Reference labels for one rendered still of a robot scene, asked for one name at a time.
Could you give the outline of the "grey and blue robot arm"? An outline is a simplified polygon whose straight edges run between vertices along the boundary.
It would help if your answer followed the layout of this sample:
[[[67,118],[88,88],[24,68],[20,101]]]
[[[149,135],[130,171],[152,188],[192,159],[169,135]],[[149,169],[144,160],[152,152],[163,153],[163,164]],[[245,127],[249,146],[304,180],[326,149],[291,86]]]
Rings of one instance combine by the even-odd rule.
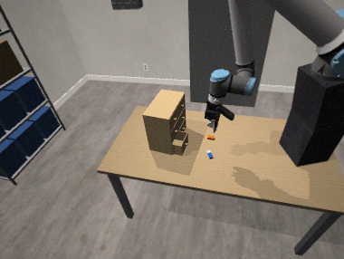
[[[318,56],[311,74],[325,81],[344,81],[344,9],[334,11],[323,0],[264,1],[316,44]],[[208,100],[213,104],[224,103],[227,92],[252,96],[256,84],[249,0],[228,3],[237,74],[212,72]]]

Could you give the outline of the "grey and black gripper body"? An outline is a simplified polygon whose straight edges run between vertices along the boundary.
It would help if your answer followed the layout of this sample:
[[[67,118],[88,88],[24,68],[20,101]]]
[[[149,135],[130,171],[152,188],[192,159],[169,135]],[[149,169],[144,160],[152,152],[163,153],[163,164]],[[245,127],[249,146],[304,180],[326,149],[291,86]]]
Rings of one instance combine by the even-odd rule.
[[[216,116],[218,117],[218,120],[220,118],[220,114],[216,108],[218,106],[221,106],[222,104],[213,104],[211,103],[208,99],[206,101],[207,105],[206,105],[206,109],[205,109],[205,119],[208,119],[208,120],[216,120]],[[213,106],[213,105],[214,106]]]

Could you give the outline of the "dark brown chest of drawers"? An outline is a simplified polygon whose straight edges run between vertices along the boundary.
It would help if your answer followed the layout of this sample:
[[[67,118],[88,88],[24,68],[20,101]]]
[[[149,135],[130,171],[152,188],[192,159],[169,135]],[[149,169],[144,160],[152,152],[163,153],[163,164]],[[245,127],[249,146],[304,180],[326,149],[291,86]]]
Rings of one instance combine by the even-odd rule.
[[[183,96],[181,91],[161,90],[142,114],[149,150],[173,155],[169,119]]]

